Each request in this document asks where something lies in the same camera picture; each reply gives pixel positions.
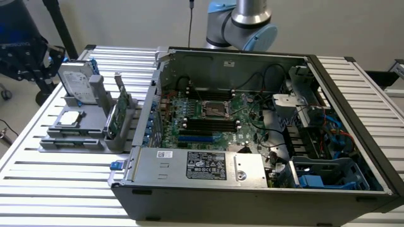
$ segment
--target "floor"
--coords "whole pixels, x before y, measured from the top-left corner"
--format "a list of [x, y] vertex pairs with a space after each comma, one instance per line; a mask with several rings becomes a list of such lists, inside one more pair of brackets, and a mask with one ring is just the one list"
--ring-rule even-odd
[[[12, 99], [4, 101], [0, 98], [0, 119], [3, 119], [11, 128], [20, 134], [31, 118], [39, 110], [36, 104], [36, 94], [39, 88], [35, 83], [16, 81], [0, 75], [0, 83], [12, 92]], [[6, 124], [0, 122], [0, 130], [6, 128]], [[7, 136], [15, 140], [16, 135], [11, 130], [7, 131]], [[0, 157], [7, 152], [7, 147], [0, 144]]]

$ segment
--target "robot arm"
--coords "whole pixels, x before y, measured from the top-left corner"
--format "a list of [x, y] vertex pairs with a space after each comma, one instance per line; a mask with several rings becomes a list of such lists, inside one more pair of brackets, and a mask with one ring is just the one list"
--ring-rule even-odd
[[[50, 54], [52, 63], [46, 66]], [[52, 77], [58, 74], [66, 49], [48, 44], [40, 35], [23, 0], [0, 0], [0, 73], [20, 81], [38, 84], [42, 104], [55, 89]]]
[[267, 51], [278, 34], [276, 25], [270, 23], [271, 15], [267, 0], [212, 1], [206, 47]]

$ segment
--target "white sticker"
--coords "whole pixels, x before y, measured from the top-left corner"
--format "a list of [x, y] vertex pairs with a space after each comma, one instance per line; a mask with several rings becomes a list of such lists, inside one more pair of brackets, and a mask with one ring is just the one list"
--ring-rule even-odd
[[223, 66], [224, 66], [224, 67], [234, 67], [235, 64], [236, 64], [236, 63], [235, 63], [234, 61], [226, 61], [224, 64], [223, 64]]
[[172, 151], [158, 151], [158, 157], [172, 157]]
[[94, 90], [90, 86], [87, 76], [80, 72], [64, 71], [63, 76], [67, 87], [75, 98], [84, 104], [96, 104]]

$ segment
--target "circuit board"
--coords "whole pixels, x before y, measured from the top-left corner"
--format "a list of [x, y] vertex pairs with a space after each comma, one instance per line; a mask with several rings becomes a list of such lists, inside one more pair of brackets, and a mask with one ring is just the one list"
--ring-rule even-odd
[[[196, 100], [190, 99], [184, 93], [179, 92], [175, 96], [162, 99], [160, 110], [164, 113], [162, 147], [230, 150], [235, 152], [244, 146], [256, 149], [256, 138], [262, 137], [264, 132], [258, 130], [250, 121], [254, 119], [259, 127], [264, 127], [264, 123], [258, 120], [259, 105], [255, 105], [254, 98], [255, 95], [239, 93], [228, 101]], [[204, 142], [179, 141], [183, 132], [195, 129], [191, 128], [190, 124], [188, 128], [184, 128], [187, 123], [200, 120], [215, 120], [220, 123], [226, 123], [226, 121], [235, 122], [235, 130], [215, 131], [214, 128], [212, 140]]]
[[111, 120], [107, 123], [108, 136], [111, 139], [120, 134], [122, 127], [127, 117], [127, 109], [130, 105], [130, 95], [127, 89], [123, 85], [120, 77], [116, 77], [116, 82], [120, 90], [119, 98], [116, 100], [116, 105], [114, 106], [111, 113]]

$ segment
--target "black cable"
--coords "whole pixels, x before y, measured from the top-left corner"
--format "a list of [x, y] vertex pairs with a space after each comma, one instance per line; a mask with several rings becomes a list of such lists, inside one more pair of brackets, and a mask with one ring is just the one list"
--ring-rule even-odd
[[283, 65], [279, 64], [279, 63], [274, 63], [274, 64], [267, 66], [267, 68], [264, 70], [264, 78], [266, 78], [266, 75], [267, 75], [267, 72], [268, 72], [270, 68], [272, 68], [274, 66], [278, 66], [283, 69], [284, 77], [286, 77], [286, 80], [287, 80], [288, 79], [288, 72], [286, 71], [286, 68], [283, 67]]
[[175, 90], [176, 90], [176, 91], [179, 90], [179, 81], [180, 81], [182, 79], [184, 79], [184, 78], [188, 79], [188, 82], [190, 82], [190, 80], [191, 80], [190, 76], [180, 76], [180, 77], [178, 78], [178, 81], [176, 81], [176, 87], [175, 87]]
[[263, 74], [262, 74], [260, 72], [255, 72], [255, 73], [252, 74], [252, 76], [248, 78], [248, 80], [247, 80], [240, 86], [238, 86], [238, 87], [235, 88], [235, 90], [239, 90], [244, 85], [247, 85], [248, 82], [251, 81], [251, 79], [254, 78], [255, 75], [262, 76], [262, 78], [263, 78], [263, 88], [264, 88], [264, 76], [263, 76]]
[[8, 129], [19, 136], [19, 134], [16, 133], [16, 131], [11, 128], [11, 126], [8, 125], [8, 123], [6, 122], [6, 120], [2, 120], [0, 121], [7, 125]]
[[256, 103], [254, 104], [254, 106], [252, 106], [252, 108], [251, 108], [251, 110], [250, 110], [250, 113], [248, 113], [248, 118], [250, 118], [250, 122], [251, 122], [252, 126], [256, 127], [258, 129], [262, 129], [262, 130], [266, 130], [266, 131], [275, 131], [275, 132], [280, 133], [282, 135], [284, 135], [282, 131], [279, 131], [279, 130], [276, 130], [276, 129], [267, 129], [267, 128], [263, 128], [263, 127], [258, 126], [258, 125], [252, 122], [251, 113], [252, 113], [252, 110], [254, 110], [255, 106], [256, 106], [260, 102], [256, 102]]
[[266, 146], [266, 145], [263, 145], [263, 143], [262, 143], [262, 140], [263, 140], [264, 137], [266, 137], [266, 136], [262, 136], [262, 137], [259, 138], [259, 144], [262, 145], [262, 147], [266, 147], [266, 148], [275, 148], [275, 147], [279, 147], [279, 146], [282, 146], [282, 145], [286, 145], [286, 143], [280, 143], [280, 144], [276, 144], [276, 145], [274, 145], [274, 146]]
[[190, 48], [190, 43], [191, 43], [191, 29], [192, 29], [192, 9], [191, 8], [191, 19], [190, 19], [190, 33], [188, 33], [188, 48]]

